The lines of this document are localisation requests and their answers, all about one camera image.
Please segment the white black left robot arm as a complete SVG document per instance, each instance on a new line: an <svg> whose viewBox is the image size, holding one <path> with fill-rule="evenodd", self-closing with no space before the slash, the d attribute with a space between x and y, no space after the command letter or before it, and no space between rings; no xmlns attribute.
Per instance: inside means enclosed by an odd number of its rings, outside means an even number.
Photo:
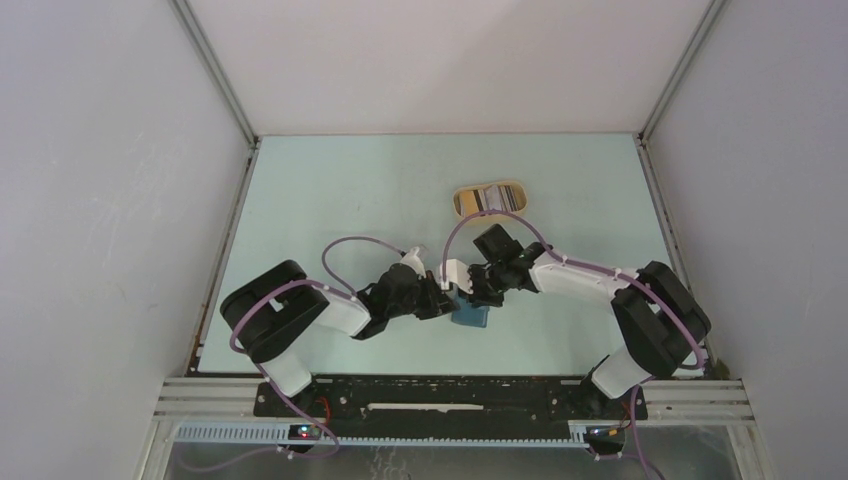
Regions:
<svg viewBox="0 0 848 480"><path fill-rule="evenodd" d="M310 279L286 260L230 293L219 313L231 328L230 347L248 356L278 388L277 402L292 416L316 403L313 374L292 349L310 327L335 330L356 340L382 333L398 317L419 320L449 315L459 305L440 288L433 272L398 262L352 293Z"/></svg>

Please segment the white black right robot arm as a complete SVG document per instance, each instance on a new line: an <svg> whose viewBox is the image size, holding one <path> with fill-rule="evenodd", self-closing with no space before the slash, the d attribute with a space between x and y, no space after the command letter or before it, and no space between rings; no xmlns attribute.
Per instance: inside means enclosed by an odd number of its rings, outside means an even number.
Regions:
<svg viewBox="0 0 848 480"><path fill-rule="evenodd" d="M499 307L506 292L572 294L609 307L624 345L596 365L584 380L581 402L585 411L606 418L616 411L622 396L652 379L671 377L704 363L700 343L711 321L679 277L666 264L651 261L636 270L603 267L568 258L536 241L528 246L496 224L474 241L484 258L468 268L475 307Z"/></svg>

